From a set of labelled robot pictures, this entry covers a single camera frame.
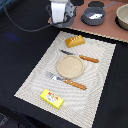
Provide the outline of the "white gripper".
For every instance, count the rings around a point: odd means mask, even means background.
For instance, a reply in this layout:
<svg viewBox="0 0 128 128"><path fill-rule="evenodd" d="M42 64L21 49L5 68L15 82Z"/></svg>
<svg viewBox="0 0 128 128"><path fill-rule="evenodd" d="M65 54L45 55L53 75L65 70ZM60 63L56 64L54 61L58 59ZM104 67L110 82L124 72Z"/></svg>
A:
<svg viewBox="0 0 128 128"><path fill-rule="evenodd" d="M50 0L52 21L54 23L64 22L73 17L74 6L70 0Z"/></svg>

